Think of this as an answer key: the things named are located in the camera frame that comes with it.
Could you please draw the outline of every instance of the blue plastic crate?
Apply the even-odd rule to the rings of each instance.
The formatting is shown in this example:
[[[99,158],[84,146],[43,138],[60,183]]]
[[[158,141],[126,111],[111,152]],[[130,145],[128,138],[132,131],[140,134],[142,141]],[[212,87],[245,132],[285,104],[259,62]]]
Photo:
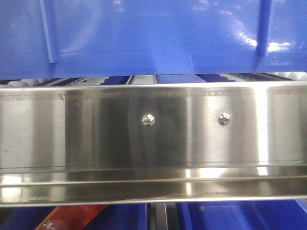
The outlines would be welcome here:
[[[157,75],[157,81],[161,83],[204,83],[204,82],[231,82],[220,74],[170,74]]]
[[[306,70],[305,0],[2,0],[0,79]]]
[[[178,203],[180,230],[306,230],[302,200]]]
[[[110,205],[85,230],[147,230],[147,204]],[[1,230],[33,230],[54,207],[15,208]]]

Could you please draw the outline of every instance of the stainless steel shelf edge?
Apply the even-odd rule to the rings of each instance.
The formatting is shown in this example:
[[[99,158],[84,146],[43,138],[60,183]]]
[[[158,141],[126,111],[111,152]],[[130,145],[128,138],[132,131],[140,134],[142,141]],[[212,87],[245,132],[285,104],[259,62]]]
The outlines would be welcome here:
[[[0,89],[0,206],[307,197],[307,83]]]

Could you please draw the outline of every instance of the blue storage bin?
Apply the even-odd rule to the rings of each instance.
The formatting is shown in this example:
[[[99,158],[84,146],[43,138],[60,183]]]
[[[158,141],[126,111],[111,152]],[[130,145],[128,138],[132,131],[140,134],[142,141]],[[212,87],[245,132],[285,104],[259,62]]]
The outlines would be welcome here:
[[[306,230],[302,200],[178,203],[180,230]]]
[[[147,204],[110,205],[85,230],[147,230]],[[1,230],[33,230],[54,207],[15,208]]]
[[[206,82],[195,74],[157,75],[159,84],[163,83],[202,83]]]
[[[0,79],[306,70],[307,2],[2,0]]]

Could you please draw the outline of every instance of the screw head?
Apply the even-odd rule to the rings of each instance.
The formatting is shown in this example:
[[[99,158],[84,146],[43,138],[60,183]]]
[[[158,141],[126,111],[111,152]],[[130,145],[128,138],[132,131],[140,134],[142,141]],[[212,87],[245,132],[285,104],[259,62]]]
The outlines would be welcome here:
[[[154,116],[147,114],[143,117],[142,122],[145,126],[152,126],[154,124]]]
[[[223,126],[230,122],[230,115],[228,113],[223,113],[219,116],[219,123]]]

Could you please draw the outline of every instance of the metal rail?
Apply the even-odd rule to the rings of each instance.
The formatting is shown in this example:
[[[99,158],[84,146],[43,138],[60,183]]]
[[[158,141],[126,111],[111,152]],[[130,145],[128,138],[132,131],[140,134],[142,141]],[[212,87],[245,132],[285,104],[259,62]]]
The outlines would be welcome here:
[[[306,105],[295,81],[1,89],[0,206],[307,197]]]

